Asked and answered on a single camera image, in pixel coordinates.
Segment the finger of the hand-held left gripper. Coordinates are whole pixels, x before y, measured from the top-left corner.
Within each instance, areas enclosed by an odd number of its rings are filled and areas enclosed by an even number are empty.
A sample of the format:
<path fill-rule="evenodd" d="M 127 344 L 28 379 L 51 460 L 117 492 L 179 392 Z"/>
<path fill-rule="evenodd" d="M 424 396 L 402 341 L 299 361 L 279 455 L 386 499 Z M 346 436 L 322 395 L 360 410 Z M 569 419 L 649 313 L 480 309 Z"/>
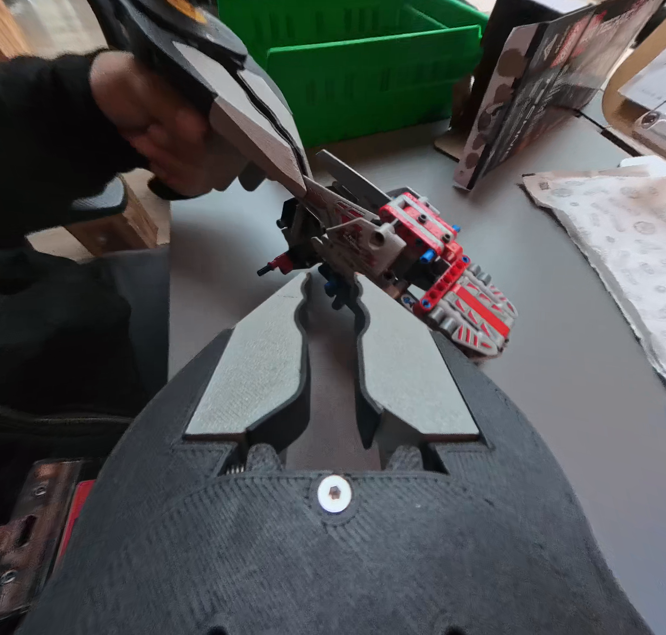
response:
<path fill-rule="evenodd" d="M 294 146 L 301 171 L 310 178 L 312 172 L 300 133 L 294 116 L 279 87 L 264 73 L 261 67 L 244 68 L 240 71 L 240 77 L 247 87 L 251 88 L 254 95 L 262 102 L 262 105 L 271 112 L 272 117 L 269 120 L 272 121 L 274 127 L 280 133 L 283 133 L 284 137 Z"/>
<path fill-rule="evenodd" d="M 174 42 L 180 57 L 213 92 L 209 113 L 212 130 L 233 145 L 267 178 L 281 183 L 294 197 L 305 198 L 307 188 L 294 146 L 269 118 L 262 105 L 237 74 L 189 45 Z"/>

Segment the person's left forearm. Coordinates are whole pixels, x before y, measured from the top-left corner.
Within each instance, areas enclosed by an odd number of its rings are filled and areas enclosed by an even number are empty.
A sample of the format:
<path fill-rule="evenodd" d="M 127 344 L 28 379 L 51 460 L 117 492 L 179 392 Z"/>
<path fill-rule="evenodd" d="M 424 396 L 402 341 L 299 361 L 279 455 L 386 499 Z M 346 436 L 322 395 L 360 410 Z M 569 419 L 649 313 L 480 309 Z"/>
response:
<path fill-rule="evenodd" d="M 1 248 L 144 166 L 93 98 L 89 72 L 100 53 L 1 63 Z"/>

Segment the green plastic bin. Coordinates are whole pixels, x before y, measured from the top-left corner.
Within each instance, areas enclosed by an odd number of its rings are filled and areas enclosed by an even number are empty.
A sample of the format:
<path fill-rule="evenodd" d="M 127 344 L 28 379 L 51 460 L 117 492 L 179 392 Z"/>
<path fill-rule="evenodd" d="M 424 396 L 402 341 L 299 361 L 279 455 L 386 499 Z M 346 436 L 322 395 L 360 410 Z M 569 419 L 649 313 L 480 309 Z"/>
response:
<path fill-rule="evenodd" d="M 461 0 L 217 0 L 306 147 L 450 117 L 488 15 Z"/>

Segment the printed paper bag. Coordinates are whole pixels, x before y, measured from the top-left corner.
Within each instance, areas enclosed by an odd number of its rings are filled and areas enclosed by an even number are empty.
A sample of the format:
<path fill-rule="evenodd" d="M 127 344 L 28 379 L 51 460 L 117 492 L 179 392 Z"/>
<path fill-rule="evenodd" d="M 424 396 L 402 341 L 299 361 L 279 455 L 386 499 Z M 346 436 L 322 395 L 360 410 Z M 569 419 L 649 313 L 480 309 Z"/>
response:
<path fill-rule="evenodd" d="M 665 378 L 665 171 L 651 164 L 522 177 L 585 256 Z"/>

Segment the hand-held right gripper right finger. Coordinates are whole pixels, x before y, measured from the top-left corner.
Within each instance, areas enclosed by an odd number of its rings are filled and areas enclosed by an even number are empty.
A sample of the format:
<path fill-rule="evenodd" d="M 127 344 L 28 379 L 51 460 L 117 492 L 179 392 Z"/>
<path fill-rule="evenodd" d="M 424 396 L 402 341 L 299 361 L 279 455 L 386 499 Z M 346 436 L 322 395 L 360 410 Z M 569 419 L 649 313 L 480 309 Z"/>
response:
<path fill-rule="evenodd" d="M 465 443 L 480 432 L 433 333 L 355 276 L 356 424 L 364 448 Z"/>

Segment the instruction sheet on stand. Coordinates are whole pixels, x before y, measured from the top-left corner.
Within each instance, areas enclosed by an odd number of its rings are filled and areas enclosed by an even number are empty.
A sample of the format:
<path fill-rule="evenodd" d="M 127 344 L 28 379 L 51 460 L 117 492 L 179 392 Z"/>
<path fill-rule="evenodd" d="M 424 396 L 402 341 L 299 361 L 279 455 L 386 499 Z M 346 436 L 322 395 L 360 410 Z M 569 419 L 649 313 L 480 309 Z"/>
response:
<path fill-rule="evenodd" d="M 602 97 L 602 112 L 614 137 L 640 155 L 657 155 L 665 159 L 665 145 L 654 146 L 642 135 L 634 134 L 634 124 L 647 112 L 646 108 L 630 102 L 620 89 L 641 72 L 665 49 L 665 24 L 655 29 L 612 73 Z"/>

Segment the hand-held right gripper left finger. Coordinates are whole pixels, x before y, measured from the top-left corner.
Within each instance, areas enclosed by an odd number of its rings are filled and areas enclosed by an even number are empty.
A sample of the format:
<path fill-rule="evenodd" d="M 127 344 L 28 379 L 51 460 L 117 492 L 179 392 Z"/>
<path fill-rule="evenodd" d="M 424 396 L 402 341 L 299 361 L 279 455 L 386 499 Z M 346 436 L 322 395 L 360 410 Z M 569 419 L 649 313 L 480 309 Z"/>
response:
<path fill-rule="evenodd" d="M 282 454 L 310 421 L 310 362 L 302 315 L 311 274 L 300 273 L 230 331 L 184 430 Z"/>

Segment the red tag with metal clasp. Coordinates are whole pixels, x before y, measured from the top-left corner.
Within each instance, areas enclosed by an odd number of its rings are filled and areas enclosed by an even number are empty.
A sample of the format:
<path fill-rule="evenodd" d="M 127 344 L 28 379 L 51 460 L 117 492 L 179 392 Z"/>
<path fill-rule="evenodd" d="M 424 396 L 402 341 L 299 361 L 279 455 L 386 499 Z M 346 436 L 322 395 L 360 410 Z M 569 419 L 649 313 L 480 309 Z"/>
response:
<path fill-rule="evenodd" d="M 62 561 L 103 459 L 48 459 L 32 465 L 1 527 L 1 633 L 12 632 Z"/>

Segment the red grey lego vehicle model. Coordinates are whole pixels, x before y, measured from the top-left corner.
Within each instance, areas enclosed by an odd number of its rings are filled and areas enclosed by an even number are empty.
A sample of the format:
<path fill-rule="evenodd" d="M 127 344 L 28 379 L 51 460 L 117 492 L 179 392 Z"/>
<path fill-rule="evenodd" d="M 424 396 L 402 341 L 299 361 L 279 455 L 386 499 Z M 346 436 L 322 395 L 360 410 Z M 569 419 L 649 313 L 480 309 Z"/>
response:
<path fill-rule="evenodd" d="M 258 276 L 317 266 L 340 309 L 352 306 L 354 276 L 365 275 L 467 356 L 500 356 L 518 312 L 463 251 L 460 227 L 409 187 L 386 193 L 325 149 L 316 160 L 332 184 L 306 178 L 304 198 L 284 202 L 277 225 L 288 249 Z"/>

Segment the black lego set box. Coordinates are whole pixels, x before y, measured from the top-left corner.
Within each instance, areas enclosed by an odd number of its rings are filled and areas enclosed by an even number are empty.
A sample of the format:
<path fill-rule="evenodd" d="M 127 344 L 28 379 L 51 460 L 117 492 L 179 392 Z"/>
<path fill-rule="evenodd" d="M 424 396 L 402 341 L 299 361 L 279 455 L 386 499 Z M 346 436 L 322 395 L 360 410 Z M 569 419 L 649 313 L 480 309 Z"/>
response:
<path fill-rule="evenodd" d="M 485 175 L 585 107 L 665 0 L 496 0 L 454 184 Z"/>

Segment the person's left hand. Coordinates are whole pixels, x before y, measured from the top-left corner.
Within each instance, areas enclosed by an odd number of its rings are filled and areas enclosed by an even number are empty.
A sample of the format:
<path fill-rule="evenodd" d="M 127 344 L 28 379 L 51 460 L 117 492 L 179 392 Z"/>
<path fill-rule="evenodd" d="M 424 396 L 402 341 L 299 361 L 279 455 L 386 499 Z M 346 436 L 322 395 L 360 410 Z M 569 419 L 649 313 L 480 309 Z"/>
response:
<path fill-rule="evenodd" d="M 224 191 L 241 171 L 245 161 L 231 146 L 213 148 L 208 118 L 131 53 L 99 52 L 88 79 L 104 117 L 174 192 Z"/>

